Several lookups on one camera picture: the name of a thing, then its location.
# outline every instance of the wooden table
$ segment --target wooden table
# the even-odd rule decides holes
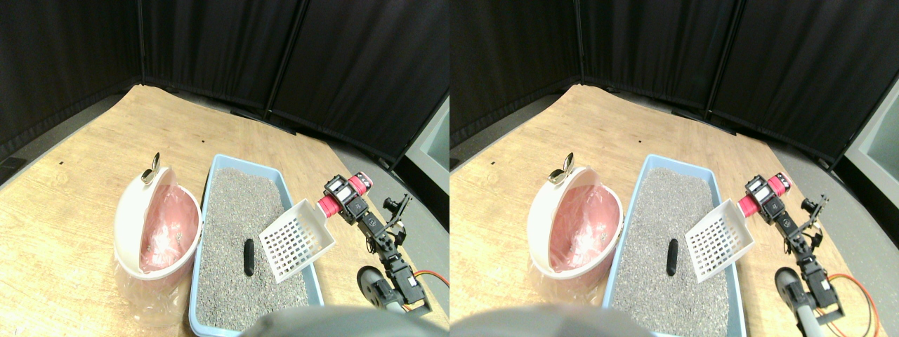
[[[350,174],[325,142],[137,85],[0,190],[1,334],[193,335],[186,315],[167,329],[139,326],[112,276],[119,196],[156,152],[197,198],[215,154],[280,170],[295,202],[317,200],[335,174]],[[380,268],[378,258],[355,226],[332,217],[328,228],[337,244],[315,262],[325,304],[372,307],[359,292],[356,271]],[[433,303],[425,318],[447,327]]]
[[[449,268],[455,278],[451,322],[493,308],[544,302],[527,277],[527,217],[537,190],[569,152],[574,152],[576,165],[589,165],[600,174],[621,198],[624,211],[649,154],[711,169],[724,200],[740,199],[744,185],[756,174],[767,179],[785,171],[759,140],[576,85],[450,177]],[[800,222],[807,219],[799,207],[803,198],[799,188],[783,198]],[[796,320],[774,287],[775,271],[783,266],[798,270],[796,261],[784,254],[777,229],[760,217],[750,218],[749,227],[756,244],[737,263],[748,333],[799,335]],[[850,272],[826,234],[814,252],[831,274]],[[868,323],[864,295],[845,279],[833,284],[847,315],[837,326],[847,335],[861,335]]]

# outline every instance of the pink plastic bag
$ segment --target pink plastic bag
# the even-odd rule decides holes
[[[618,203],[602,185],[575,187],[559,204],[549,238],[549,261],[556,272],[582,267],[614,241]]]
[[[197,235],[198,217],[193,201],[177,184],[157,187],[147,210],[140,269],[161,270],[181,259]]]

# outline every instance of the black cylindrical object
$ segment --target black cylindrical object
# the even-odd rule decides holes
[[[668,267],[665,269],[668,276],[674,276],[674,272],[677,271],[677,239],[672,239],[668,243]]]
[[[253,271],[256,269],[254,252],[253,239],[246,239],[244,241],[244,274],[246,276],[253,276]]]

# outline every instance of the cable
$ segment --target cable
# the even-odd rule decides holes
[[[880,333],[880,313],[877,312],[877,305],[874,304],[874,298],[871,297],[871,294],[868,293],[868,290],[865,288],[865,286],[862,286],[862,285],[861,285],[861,282],[859,282],[857,279],[855,279],[855,278],[853,278],[853,277],[851,277],[851,276],[849,276],[849,275],[847,275],[847,274],[833,274],[833,275],[829,276],[829,277],[827,278],[827,280],[833,280],[833,279],[839,279],[839,278],[845,278],[845,279],[851,280],[851,281],[854,282],[857,286],[859,286],[859,288],[861,289],[861,291],[863,291],[863,292],[865,293],[865,299],[868,301],[868,306],[869,306],[868,311],[870,312],[870,311],[873,309],[873,311],[874,311],[874,317],[876,318],[876,321],[875,321],[875,322],[876,322],[876,325],[875,325],[875,328],[874,328],[874,337],[877,337],[877,335]],[[819,314],[824,315],[824,311],[821,310],[821,308],[818,308],[817,310],[818,310],[818,313],[819,313]],[[838,333],[833,333],[833,329],[831,329],[831,332],[832,332],[833,334],[838,334],[838,335],[841,336],[841,337],[846,337],[846,334],[843,333],[843,331],[841,331],[840,328],[837,327],[837,324],[835,324],[834,322],[828,323],[828,324],[827,324],[827,328],[830,329],[830,328],[831,328],[831,325],[833,325],[833,328],[836,329],[837,332],[839,332],[839,334],[838,334]],[[868,328],[867,328],[867,330],[865,330],[865,334],[864,334],[864,335],[868,335],[868,331],[870,331],[870,329],[871,329],[871,315],[868,316]]]
[[[422,275],[422,274],[428,274],[428,275],[435,276],[435,277],[437,277],[438,279],[441,279],[441,281],[443,281],[443,283],[446,284],[447,287],[450,286],[450,282],[447,281],[446,278],[444,278],[442,275],[438,274],[438,273],[435,272],[435,271],[424,270],[424,269],[422,269],[422,270],[416,271],[415,274],[413,274],[413,275],[417,278],[419,275]]]

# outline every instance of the red cylinder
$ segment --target red cylinder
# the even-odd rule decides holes
[[[360,179],[360,176],[364,178],[365,181],[369,184],[366,185],[365,182]],[[357,193],[359,193],[360,197],[365,195],[365,193],[369,191],[371,186],[374,186],[374,182],[371,182],[369,176],[364,172],[356,173],[356,175],[353,175],[352,177],[350,177],[350,179],[347,179],[347,182],[350,182],[350,186],[352,186],[352,188],[356,190]],[[340,212],[341,208],[343,208],[340,202],[331,195],[325,195],[322,199],[318,200],[318,207],[325,212],[325,215],[327,217],[331,217],[332,215],[337,214],[337,212]]]
[[[786,174],[784,174],[784,173],[780,173],[780,174],[782,174],[789,181],[789,178],[787,177]],[[780,178],[778,178],[777,175],[768,179],[768,185],[771,187],[772,190],[774,190],[774,193],[776,193],[778,195],[778,197],[783,195],[787,191],[787,187],[784,186],[784,183],[780,181]],[[756,212],[759,211],[759,207],[760,207],[759,204],[755,202],[755,199],[749,194],[747,194],[745,197],[740,199],[739,205],[740,205],[740,210],[743,211],[744,217],[750,217],[751,215],[755,214]]]

